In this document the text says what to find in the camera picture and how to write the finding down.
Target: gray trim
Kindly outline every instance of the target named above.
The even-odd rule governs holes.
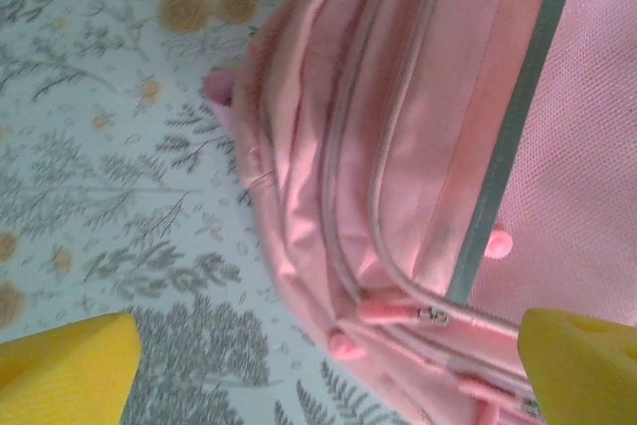
[[[542,0],[529,49],[500,128],[480,199],[447,292],[447,299],[453,303],[464,305],[469,300],[507,188],[535,88],[565,3],[566,0]]]

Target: gray leaf pattern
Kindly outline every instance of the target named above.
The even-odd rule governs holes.
[[[279,300],[201,90],[285,1],[179,35],[161,0],[0,0],[0,277],[25,300],[0,342],[133,313],[122,425],[404,423]]]

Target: pink zipper pull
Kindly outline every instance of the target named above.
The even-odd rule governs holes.
[[[341,330],[334,330],[327,340],[327,350],[336,360],[355,360],[367,351]]]
[[[378,299],[362,300],[356,306],[358,318],[373,325],[418,322],[419,313],[419,308],[400,306]]]
[[[489,259],[503,259],[509,255],[514,247],[514,238],[502,228],[495,227],[489,237],[485,257]]]

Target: yellow plastic piece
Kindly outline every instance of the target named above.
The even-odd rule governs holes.
[[[637,424],[637,328],[530,310],[518,350],[548,425]]]
[[[110,314],[0,344],[0,424],[116,425],[141,343]]]

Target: backpack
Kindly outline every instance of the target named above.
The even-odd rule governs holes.
[[[637,0],[291,0],[206,79],[281,298],[409,423],[542,423],[530,308],[636,324],[636,32]]]

